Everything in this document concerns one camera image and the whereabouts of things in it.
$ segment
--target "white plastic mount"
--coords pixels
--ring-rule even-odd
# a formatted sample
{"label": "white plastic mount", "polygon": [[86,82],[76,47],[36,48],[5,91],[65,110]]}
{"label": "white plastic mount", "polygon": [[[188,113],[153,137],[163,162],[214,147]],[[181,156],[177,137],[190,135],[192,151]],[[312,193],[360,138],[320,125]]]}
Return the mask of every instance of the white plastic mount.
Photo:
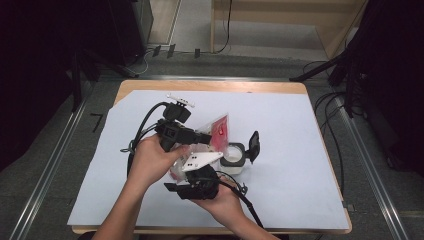
{"label": "white plastic mount", "polygon": [[188,157],[184,166],[182,166],[181,170],[183,172],[189,172],[193,170],[200,169],[218,159],[220,159],[224,154],[222,152],[197,152],[192,153],[190,157]]}
{"label": "white plastic mount", "polygon": [[179,103],[182,103],[184,105],[187,105],[187,106],[190,106],[190,107],[194,108],[194,103],[189,103],[188,101],[186,101],[186,100],[184,100],[182,98],[179,98],[179,97],[176,97],[176,96],[172,96],[171,93],[166,94],[166,97],[167,98],[170,98],[170,99],[174,99],[175,101],[177,101]]}

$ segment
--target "person's left hand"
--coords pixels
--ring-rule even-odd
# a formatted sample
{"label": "person's left hand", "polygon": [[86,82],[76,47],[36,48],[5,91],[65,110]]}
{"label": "person's left hand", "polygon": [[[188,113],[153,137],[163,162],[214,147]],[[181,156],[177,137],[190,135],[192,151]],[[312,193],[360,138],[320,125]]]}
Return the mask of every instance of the person's left hand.
{"label": "person's left hand", "polygon": [[188,146],[180,146],[165,152],[160,146],[158,134],[146,137],[138,143],[128,180],[149,187],[161,179],[174,162],[186,154]]}

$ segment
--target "wooden table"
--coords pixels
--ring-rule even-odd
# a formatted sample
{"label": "wooden table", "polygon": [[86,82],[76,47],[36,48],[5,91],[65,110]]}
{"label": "wooden table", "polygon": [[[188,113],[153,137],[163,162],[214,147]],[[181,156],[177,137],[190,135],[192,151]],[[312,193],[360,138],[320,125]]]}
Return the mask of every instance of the wooden table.
{"label": "wooden table", "polygon": [[[134,90],[169,90],[169,91],[216,91],[216,92],[238,92],[238,93],[283,93],[283,94],[299,94],[307,95],[306,88],[301,83],[291,82],[239,82],[239,81],[193,81],[193,80],[126,80],[121,84],[118,91],[115,105],[120,102],[123,98],[128,96]],[[329,174],[332,175],[333,184],[337,185],[331,162],[326,154],[325,145],[322,138],[320,137],[322,147],[325,152],[325,158],[328,160]],[[342,196],[338,187],[337,192],[342,201]],[[74,206],[73,211],[77,205],[81,205],[77,202]],[[302,229],[296,231],[293,229],[279,229],[279,228],[267,228],[273,234],[293,234],[293,233],[327,233],[327,234],[346,234],[352,229],[350,218],[346,209],[343,209],[345,220],[348,222],[348,228],[343,230],[322,230],[322,229]],[[75,233],[82,234],[88,231],[95,231],[98,226],[88,226],[79,224],[70,224]],[[135,233],[139,234],[231,234],[226,228],[223,227],[149,227],[149,226],[136,226]]]}
{"label": "wooden table", "polygon": [[[233,0],[231,21],[315,26],[329,59],[344,45],[365,10],[366,0]],[[215,21],[228,20],[230,0],[212,0],[211,52]]]}

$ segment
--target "gray carpet floor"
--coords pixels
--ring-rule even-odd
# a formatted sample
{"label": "gray carpet floor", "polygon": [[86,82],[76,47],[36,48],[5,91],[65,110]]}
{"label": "gray carpet floor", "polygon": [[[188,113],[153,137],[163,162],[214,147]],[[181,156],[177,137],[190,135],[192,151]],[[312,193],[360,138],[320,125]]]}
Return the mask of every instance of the gray carpet floor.
{"label": "gray carpet floor", "polygon": [[[269,59],[202,55],[195,59],[192,54],[175,53],[167,58],[166,53],[157,57],[146,57],[148,69],[139,79],[154,79],[157,76],[228,76],[270,78],[270,81],[287,81],[288,77],[300,75],[308,63],[291,59]],[[319,63],[311,64],[306,70]],[[146,63],[139,59],[133,71],[142,72]],[[125,78],[113,71],[102,69],[102,76],[95,84],[81,120],[67,147],[61,164],[54,176],[41,208],[28,232],[27,239],[77,239],[66,225],[85,172],[94,155],[97,141],[102,131],[105,117],[99,128],[93,132],[97,117],[92,113],[107,115],[113,105],[120,82]],[[325,93],[331,92],[327,86],[326,73],[305,82],[311,104]],[[59,139],[70,115],[70,97],[58,109],[56,115],[45,126],[28,152],[0,173],[0,239],[9,238],[26,200],[31,195],[53,148]],[[319,123],[325,121],[323,108],[317,114]],[[366,143],[374,165],[377,167],[392,200],[411,239],[424,239],[424,179],[414,172],[397,172],[390,169],[384,153],[368,123],[360,116],[355,121]],[[346,235],[325,235],[321,239],[392,239],[380,206],[358,160],[358,154],[341,117],[331,120],[344,164],[344,199],[354,206],[349,212],[353,230]],[[326,131],[325,144],[340,182],[340,161],[334,141]],[[316,235],[292,235],[291,239],[315,239]],[[144,239],[176,239],[176,236],[148,236]]]}

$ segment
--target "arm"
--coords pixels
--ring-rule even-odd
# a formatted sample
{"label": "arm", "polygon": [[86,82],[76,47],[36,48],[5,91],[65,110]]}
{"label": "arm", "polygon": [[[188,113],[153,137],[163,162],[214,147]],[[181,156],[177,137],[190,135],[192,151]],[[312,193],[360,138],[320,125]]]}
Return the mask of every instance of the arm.
{"label": "arm", "polygon": [[[224,177],[221,177],[221,180],[232,184]],[[246,217],[241,208],[240,199],[231,189],[223,185],[219,185],[218,195],[214,199],[192,201],[208,211],[216,221],[244,240],[278,239]]]}
{"label": "arm", "polygon": [[134,226],[147,189],[161,179],[174,162],[185,154],[186,146],[166,153],[153,135],[140,141],[121,194],[93,239],[132,239]]}

